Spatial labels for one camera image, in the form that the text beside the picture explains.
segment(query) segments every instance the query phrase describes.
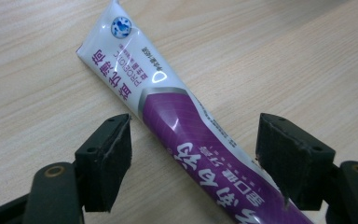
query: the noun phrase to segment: toothpaste tube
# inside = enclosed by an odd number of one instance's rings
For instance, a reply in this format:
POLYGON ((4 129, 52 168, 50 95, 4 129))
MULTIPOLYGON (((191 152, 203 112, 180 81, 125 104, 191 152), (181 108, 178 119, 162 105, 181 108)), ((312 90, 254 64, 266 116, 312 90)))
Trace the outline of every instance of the toothpaste tube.
POLYGON ((311 223, 217 124, 118 4, 77 55, 237 223, 311 223))

